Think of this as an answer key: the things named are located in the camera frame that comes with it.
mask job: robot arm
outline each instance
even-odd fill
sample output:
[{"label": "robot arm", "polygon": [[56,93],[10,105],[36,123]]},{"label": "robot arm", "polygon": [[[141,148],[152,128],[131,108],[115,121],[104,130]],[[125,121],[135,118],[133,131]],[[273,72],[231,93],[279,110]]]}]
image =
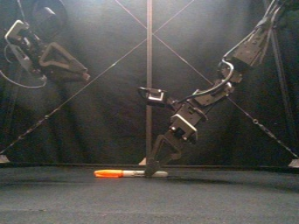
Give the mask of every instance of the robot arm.
[{"label": "robot arm", "polygon": [[22,21],[13,23],[4,38],[28,74],[56,81],[88,81],[88,69],[57,43],[44,43]]},{"label": "robot arm", "polygon": [[[147,177],[151,177],[171,160],[181,157],[184,143],[196,143],[197,130],[195,126],[199,122],[208,120],[205,115],[211,107],[225,99],[240,83],[241,76],[261,63],[276,18],[287,9],[299,9],[299,1],[272,1],[253,31],[223,56],[219,63],[219,78],[215,80],[212,88],[204,91],[196,90],[180,101],[169,98],[164,90],[139,88],[139,94],[148,105],[165,107],[173,111],[169,129],[156,138],[149,158],[145,161],[144,175]],[[159,161],[157,156],[164,144],[171,146],[172,153]]]}]

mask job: marker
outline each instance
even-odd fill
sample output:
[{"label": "marker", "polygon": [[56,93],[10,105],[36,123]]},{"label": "marker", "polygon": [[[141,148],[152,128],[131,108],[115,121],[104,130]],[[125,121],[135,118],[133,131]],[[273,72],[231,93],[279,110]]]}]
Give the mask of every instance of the marker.
[{"label": "marker", "polygon": [[[100,170],[95,171],[96,178],[136,178],[136,177],[144,177],[145,172],[144,171],[123,171],[123,170]],[[153,174],[153,178],[165,178],[168,176],[168,172],[165,171],[157,171]]]}]

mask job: table surface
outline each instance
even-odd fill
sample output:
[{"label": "table surface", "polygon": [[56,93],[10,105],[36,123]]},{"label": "table surface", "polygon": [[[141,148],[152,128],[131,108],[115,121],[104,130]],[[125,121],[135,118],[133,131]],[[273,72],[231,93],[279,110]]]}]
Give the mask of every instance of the table surface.
[{"label": "table surface", "polygon": [[0,169],[1,223],[297,223],[299,175],[173,171],[95,178],[92,167]]}]

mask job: black curtain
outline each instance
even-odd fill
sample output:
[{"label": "black curtain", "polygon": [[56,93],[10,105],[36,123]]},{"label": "black curtain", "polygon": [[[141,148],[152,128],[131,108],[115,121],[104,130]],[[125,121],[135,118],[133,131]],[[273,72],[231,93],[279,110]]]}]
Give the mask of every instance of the black curtain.
[{"label": "black curtain", "polygon": [[[137,164],[145,156],[145,104],[136,93],[145,86],[145,0],[63,2],[69,23],[50,41],[68,49],[96,80],[5,155],[16,162]],[[26,17],[32,6],[33,1],[22,1]],[[14,1],[1,2],[1,8],[2,37],[20,13]],[[251,32],[264,11],[261,1],[255,0],[153,0],[159,38],[153,37],[153,88],[167,90],[176,99],[208,88],[223,54]],[[297,113],[297,13],[285,15],[279,44]],[[36,82],[17,63],[8,65],[2,54],[1,70],[22,83]],[[29,90],[0,82],[4,149],[84,84],[49,80],[45,88]],[[237,106],[229,100],[215,106],[209,120],[197,126],[199,142],[185,145],[181,159],[172,163],[287,165],[289,153],[243,112],[292,144],[271,47],[263,65],[247,73],[229,99]],[[153,108],[153,138],[167,131],[171,115]]]}]

